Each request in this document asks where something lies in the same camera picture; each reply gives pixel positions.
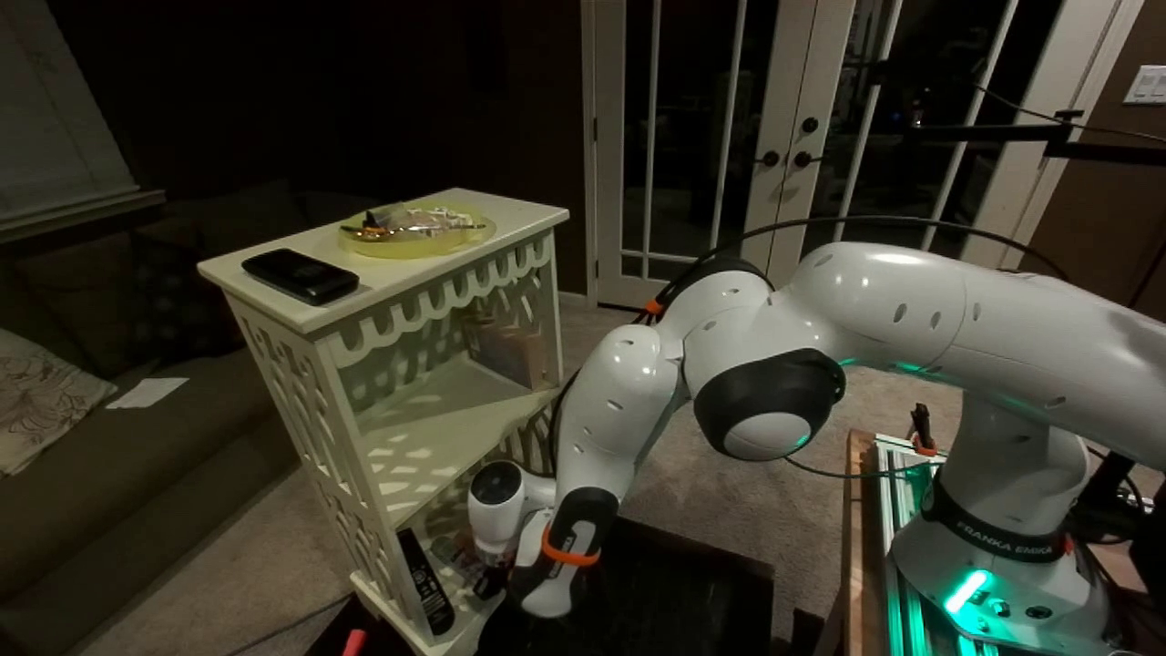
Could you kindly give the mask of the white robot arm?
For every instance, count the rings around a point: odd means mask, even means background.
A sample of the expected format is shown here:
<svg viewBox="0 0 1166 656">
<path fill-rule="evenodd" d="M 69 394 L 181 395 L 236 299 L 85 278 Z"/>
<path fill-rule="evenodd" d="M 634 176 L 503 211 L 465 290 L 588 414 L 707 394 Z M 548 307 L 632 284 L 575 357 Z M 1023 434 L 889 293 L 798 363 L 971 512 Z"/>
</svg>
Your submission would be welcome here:
<svg viewBox="0 0 1166 656">
<path fill-rule="evenodd" d="M 950 450 L 889 539 L 908 591 L 983 644 L 1114 653 L 1070 505 L 1092 449 L 1166 467 L 1166 323 L 1050 274 L 898 245 L 836 241 L 779 279 L 707 264 L 614 326 L 550 400 L 554 462 L 491 462 L 471 484 L 475 545 L 525 610 L 563 620 L 679 411 L 717 456 L 776 462 L 863 372 L 957 394 Z"/>
</svg>

